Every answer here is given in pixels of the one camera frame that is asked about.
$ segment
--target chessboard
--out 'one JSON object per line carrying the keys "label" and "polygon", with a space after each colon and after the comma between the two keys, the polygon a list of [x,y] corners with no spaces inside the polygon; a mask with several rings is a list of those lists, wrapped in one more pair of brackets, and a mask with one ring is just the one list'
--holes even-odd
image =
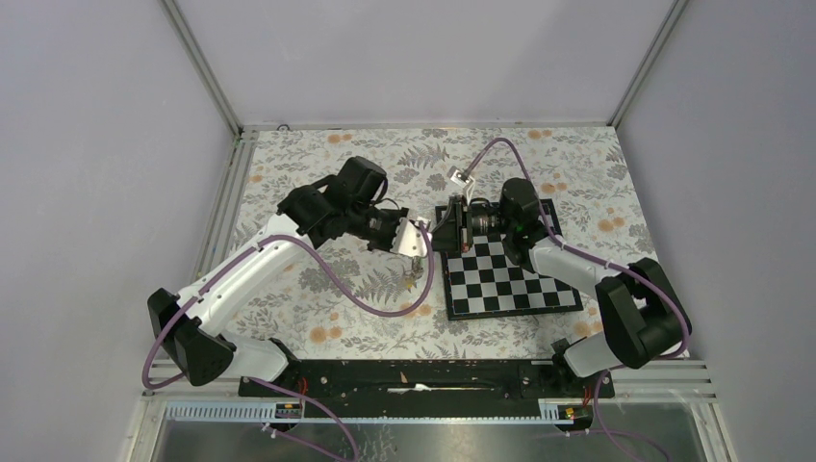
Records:
{"label": "chessboard", "polygon": [[[560,234],[552,200],[542,200],[548,224]],[[436,208],[437,220],[445,206]],[[451,321],[564,313],[583,309],[567,284],[516,267],[504,255],[503,235],[473,237],[465,253],[442,253],[447,318]]]}

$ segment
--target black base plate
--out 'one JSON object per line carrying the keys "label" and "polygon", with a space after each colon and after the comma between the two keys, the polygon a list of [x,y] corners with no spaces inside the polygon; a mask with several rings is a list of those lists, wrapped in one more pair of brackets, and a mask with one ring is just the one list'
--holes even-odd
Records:
{"label": "black base plate", "polygon": [[[307,396],[341,418],[539,417],[538,398],[582,399],[584,387],[597,380],[587,377],[563,390],[548,385],[553,369],[549,360],[295,360],[275,384],[295,391],[305,384]],[[394,393],[417,384],[434,390]],[[239,396],[281,395],[242,381]],[[600,397],[614,396],[610,380]],[[324,416],[306,406],[304,417]]]}

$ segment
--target table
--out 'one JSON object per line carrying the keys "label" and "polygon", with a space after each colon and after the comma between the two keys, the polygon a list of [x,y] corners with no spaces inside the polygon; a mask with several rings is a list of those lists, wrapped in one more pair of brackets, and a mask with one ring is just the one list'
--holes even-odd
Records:
{"label": "table", "polygon": [[[457,193],[446,180],[448,170],[466,167],[495,137],[517,145],[540,196],[554,201],[568,242],[618,262],[654,258],[620,144],[609,127],[260,132],[232,247],[255,234],[289,191],[336,173],[352,156],[388,172],[388,197],[433,217],[434,207]],[[496,200],[502,183],[521,171],[510,150],[497,145],[474,176],[474,195]],[[355,294],[380,309],[408,306],[425,282],[425,274],[419,280],[412,276],[407,258],[367,252],[351,236],[325,244],[319,253]],[[439,256],[436,261],[440,268]],[[297,357],[312,359],[547,358],[552,342],[602,330],[598,305],[586,295],[582,312],[448,321],[441,277],[437,271],[430,296],[414,313],[384,319],[345,299],[304,255],[260,291],[228,329],[275,337]]]}

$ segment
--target wall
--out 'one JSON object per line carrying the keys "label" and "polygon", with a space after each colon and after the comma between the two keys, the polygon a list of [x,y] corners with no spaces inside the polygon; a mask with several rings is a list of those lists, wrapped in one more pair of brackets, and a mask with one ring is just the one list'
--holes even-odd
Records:
{"label": "wall", "polygon": [[108,462],[230,136],[155,1],[4,1],[0,63],[0,460]]}
{"label": "wall", "polygon": [[178,0],[247,124],[605,121],[672,0]]}
{"label": "wall", "polygon": [[691,2],[620,130],[741,461],[812,459],[814,43],[811,1]]}

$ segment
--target floral tablecloth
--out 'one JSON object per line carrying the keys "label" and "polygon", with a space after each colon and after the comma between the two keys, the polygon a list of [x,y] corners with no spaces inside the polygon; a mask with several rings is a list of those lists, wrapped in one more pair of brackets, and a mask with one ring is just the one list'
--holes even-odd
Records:
{"label": "floral tablecloth", "polygon": [[[618,262],[654,258],[649,232],[615,131],[606,127],[513,129],[382,129],[261,132],[243,193],[232,245],[237,248],[275,213],[293,188],[339,171],[363,156],[389,175],[388,197],[433,217],[457,192],[448,170],[464,168],[495,137],[517,144],[541,197],[555,203],[564,237]],[[474,195],[498,198],[504,180],[521,176],[510,150],[497,145],[474,172]],[[355,294],[380,309],[406,307],[417,277],[405,257],[369,253],[343,236],[319,249]],[[440,268],[439,256],[436,256]],[[231,321],[228,329],[280,339],[300,358],[548,358],[550,344],[602,330],[598,305],[584,311],[472,321],[448,321],[442,272],[425,303],[403,318],[370,315],[346,300],[304,254],[283,269]]]}

